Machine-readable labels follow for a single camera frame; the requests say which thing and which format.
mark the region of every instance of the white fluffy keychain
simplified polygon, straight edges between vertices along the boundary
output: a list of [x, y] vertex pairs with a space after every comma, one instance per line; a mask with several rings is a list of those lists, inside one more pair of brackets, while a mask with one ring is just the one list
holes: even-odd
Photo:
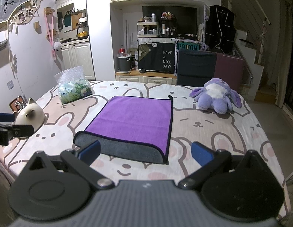
[[61, 47], [62, 47], [61, 42], [55, 42], [55, 43], [54, 43], [54, 49], [55, 49], [56, 51], [58, 51], [59, 49], [61, 49]]

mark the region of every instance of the tissue box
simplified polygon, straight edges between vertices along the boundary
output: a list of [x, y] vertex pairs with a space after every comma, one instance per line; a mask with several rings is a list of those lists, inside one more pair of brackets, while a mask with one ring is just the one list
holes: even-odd
[[62, 104], [92, 94], [90, 82], [85, 78], [82, 66], [60, 72], [55, 75], [55, 79], [59, 85], [58, 96]]

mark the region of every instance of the microfiber cloth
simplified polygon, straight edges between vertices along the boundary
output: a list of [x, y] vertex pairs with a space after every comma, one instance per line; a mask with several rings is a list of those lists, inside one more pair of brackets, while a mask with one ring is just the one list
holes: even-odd
[[173, 100], [115, 96], [74, 137], [81, 147], [95, 139], [101, 153], [135, 161], [167, 164], [173, 122]]

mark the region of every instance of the cat figurine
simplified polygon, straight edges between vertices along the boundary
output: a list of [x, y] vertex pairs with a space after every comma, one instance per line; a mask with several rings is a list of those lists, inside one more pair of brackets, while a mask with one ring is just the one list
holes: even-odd
[[32, 99], [29, 99], [26, 107], [18, 112], [13, 112], [15, 115], [16, 125], [32, 125], [36, 132], [45, 121], [45, 113], [43, 109]]

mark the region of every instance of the cutting board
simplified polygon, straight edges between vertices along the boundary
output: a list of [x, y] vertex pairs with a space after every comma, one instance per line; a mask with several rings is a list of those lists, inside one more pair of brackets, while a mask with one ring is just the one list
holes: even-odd
[[76, 24], [79, 23], [79, 19], [80, 18], [82, 18], [82, 13], [78, 13], [77, 15], [76, 14], [73, 14], [71, 16], [73, 30], [76, 30], [77, 29]]

